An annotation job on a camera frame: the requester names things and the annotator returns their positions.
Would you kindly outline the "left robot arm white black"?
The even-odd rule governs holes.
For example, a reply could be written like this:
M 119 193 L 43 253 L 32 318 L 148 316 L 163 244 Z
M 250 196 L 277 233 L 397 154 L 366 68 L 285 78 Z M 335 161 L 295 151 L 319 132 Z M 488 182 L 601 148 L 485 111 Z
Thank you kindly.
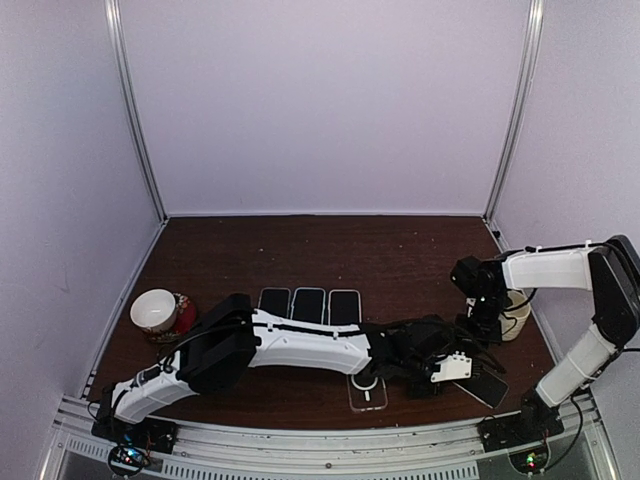
M 233 294 L 153 366 L 104 388 L 94 420 L 121 443 L 133 444 L 151 413 L 187 397 L 229 390 L 249 368 L 399 378 L 425 389 L 477 376 L 473 361 L 479 356 L 505 370 L 470 332 L 437 315 L 387 325 L 323 325 L 273 315 L 252 307 L 249 296 Z

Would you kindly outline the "cream ribbed mug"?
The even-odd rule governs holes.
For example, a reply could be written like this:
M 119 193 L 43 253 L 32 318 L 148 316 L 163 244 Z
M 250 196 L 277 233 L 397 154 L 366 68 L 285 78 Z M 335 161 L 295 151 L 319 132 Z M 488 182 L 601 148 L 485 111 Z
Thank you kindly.
M 531 314 L 530 300 L 522 291 L 509 290 L 507 299 L 507 307 L 499 316 L 502 340 L 505 342 L 518 337 Z

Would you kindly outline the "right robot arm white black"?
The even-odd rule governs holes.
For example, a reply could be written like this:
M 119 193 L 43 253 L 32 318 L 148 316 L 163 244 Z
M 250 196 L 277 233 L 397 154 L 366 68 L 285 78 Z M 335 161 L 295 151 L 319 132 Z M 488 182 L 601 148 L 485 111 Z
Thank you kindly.
M 526 247 L 489 260 L 474 256 L 453 267 L 453 284 L 471 301 L 470 328 L 493 334 L 512 290 L 538 292 L 534 308 L 562 359 L 532 388 L 513 419 L 519 440 L 535 440 L 551 412 L 623 351 L 639 331 L 639 255 L 625 235 L 602 242 Z

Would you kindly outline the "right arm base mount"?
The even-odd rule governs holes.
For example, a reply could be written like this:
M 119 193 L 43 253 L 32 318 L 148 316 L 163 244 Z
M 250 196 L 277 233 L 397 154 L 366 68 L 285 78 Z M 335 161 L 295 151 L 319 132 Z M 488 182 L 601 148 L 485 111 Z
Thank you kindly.
M 510 466 L 531 477 L 551 465 L 549 439 L 564 426 L 557 407 L 526 402 L 519 413 L 483 419 L 477 430 L 486 453 L 504 450 Z

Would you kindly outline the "grey clear phone case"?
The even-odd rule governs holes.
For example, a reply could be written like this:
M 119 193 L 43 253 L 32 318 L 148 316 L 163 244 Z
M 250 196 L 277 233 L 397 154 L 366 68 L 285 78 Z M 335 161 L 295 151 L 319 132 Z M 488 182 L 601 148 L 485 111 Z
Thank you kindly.
M 388 406 L 386 383 L 380 377 L 360 381 L 348 376 L 347 392 L 350 409 L 355 413 L 381 411 Z

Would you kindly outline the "clear magsafe phone case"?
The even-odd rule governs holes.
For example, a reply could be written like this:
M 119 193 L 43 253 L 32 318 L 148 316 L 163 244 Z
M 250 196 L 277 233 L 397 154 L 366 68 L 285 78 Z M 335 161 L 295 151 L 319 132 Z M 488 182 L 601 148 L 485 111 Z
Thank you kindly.
M 288 318 L 290 301 L 290 289 L 267 287 L 260 292 L 258 308 L 272 315 Z

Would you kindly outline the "light blue phone case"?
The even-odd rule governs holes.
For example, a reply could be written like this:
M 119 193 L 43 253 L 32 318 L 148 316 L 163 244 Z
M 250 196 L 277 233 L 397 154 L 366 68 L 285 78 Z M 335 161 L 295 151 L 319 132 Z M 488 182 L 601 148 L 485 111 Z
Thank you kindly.
M 322 324 L 325 316 L 325 302 L 324 289 L 299 287 L 294 291 L 291 318 L 306 323 Z

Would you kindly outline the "dark smartphone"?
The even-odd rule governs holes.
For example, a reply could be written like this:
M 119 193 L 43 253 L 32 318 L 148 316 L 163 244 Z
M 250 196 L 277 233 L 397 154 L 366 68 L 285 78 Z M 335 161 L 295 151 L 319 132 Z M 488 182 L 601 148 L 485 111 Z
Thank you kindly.
M 509 391 L 506 382 L 489 372 L 484 372 L 478 377 L 456 381 L 455 384 L 491 409 L 498 408 Z

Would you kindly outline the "pink phone case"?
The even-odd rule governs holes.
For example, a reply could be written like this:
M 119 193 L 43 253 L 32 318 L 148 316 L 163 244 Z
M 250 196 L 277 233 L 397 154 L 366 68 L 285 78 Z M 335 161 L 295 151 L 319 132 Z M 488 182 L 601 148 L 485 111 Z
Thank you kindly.
M 357 290 L 334 289 L 329 292 L 328 322 L 331 326 L 359 324 L 361 321 L 361 297 Z

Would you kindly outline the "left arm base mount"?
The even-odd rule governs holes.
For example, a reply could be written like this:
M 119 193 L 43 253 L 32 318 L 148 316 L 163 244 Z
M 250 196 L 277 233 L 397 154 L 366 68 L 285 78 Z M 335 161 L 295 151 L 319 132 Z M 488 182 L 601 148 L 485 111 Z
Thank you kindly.
M 107 454 L 107 466 L 121 479 L 130 479 L 152 464 L 151 454 L 171 454 L 178 433 L 175 422 L 145 418 L 140 423 L 130 424 L 115 416 L 115 409 L 125 391 L 115 395 L 115 385 L 104 387 L 93 418 L 91 434 L 112 442 L 114 446 Z

